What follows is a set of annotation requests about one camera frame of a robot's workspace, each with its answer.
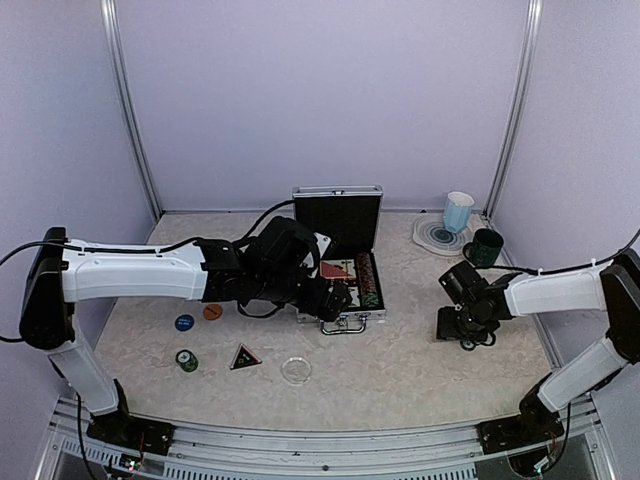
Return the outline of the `aluminium poker case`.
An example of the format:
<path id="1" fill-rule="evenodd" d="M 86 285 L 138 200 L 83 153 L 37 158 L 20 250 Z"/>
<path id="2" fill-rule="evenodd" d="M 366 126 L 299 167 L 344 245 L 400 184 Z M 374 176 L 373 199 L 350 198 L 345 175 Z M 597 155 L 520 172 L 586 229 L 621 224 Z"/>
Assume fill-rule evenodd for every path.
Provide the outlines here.
<path id="1" fill-rule="evenodd" d="M 292 192 L 294 217 L 307 227 L 332 239 L 323 260 L 353 259 L 359 253 L 368 253 L 373 266 L 378 308 L 360 306 L 345 309 L 333 322 L 316 320 L 321 332 L 327 336 L 361 334 L 370 323 L 383 322 L 387 309 L 376 265 L 374 248 L 378 233 L 383 189 L 370 186 L 296 187 Z"/>

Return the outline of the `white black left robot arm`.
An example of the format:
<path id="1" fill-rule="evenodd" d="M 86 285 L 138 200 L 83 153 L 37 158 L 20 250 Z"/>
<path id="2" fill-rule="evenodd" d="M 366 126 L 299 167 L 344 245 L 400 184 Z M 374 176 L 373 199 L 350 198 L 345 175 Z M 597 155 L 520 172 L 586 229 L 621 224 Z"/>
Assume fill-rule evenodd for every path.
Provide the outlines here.
<path id="1" fill-rule="evenodd" d="M 71 240 L 52 227 L 27 276 L 19 334 L 46 353 L 90 414 L 87 434 L 105 443 L 165 456 L 174 426 L 129 411 L 120 383 L 109 377 L 73 320 L 85 300 L 170 297 L 203 303 L 252 300 L 287 305 L 333 322 L 352 297 L 320 273 L 331 240 L 301 223 L 273 218 L 257 236 L 235 241 L 193 237 L 174 245 L 106 245 Z"/>

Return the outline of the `green chip group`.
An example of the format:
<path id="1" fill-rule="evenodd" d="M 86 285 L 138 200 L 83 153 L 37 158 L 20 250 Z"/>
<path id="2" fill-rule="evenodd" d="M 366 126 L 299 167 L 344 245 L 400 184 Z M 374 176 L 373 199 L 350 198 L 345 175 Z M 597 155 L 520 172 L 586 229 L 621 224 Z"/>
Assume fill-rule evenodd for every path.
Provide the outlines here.
<path id="1" fill-rule="evenodd" d="M 365 293 L 361 297 L 361 304 L 363 307 L 367 308 L 378 308 L 380 301 L 377 293 Z"/>

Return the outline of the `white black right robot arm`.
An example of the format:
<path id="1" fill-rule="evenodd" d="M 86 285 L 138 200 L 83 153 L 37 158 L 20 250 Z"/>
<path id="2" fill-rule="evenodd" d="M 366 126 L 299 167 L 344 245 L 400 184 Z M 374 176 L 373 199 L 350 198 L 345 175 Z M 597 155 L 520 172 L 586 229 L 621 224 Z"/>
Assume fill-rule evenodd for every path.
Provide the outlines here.
<path id="1" fill-rule="evenodd" d="M 556 271 L 507 267 L 493 282 L 463 260 L 438 282 L 451 303 L 438 311 L 436 337 L 457 341 L 467 351 L 494 345 L 500 325 L 516 318 L 563 319 L 571 326 L 582 318 L 605 323 L 600 338 L 525 394 L 516 415 L 478 425 L 486 454 L 565 435 L 568 423 L 561 411 L 639 361 L 639 255 L 632 248 Z"/>

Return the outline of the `red playing card deck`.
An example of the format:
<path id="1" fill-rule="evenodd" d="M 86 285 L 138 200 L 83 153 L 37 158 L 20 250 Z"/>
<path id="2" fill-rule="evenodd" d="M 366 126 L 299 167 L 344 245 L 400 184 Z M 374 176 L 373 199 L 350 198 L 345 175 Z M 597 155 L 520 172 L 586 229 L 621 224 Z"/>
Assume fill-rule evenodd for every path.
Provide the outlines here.
<path id="1" fill-rule="evenodd" d="M 328 280 L 355 280 L 357 272 L 353 259 L 323 260 L 320 264 L 320 275 Z"/>

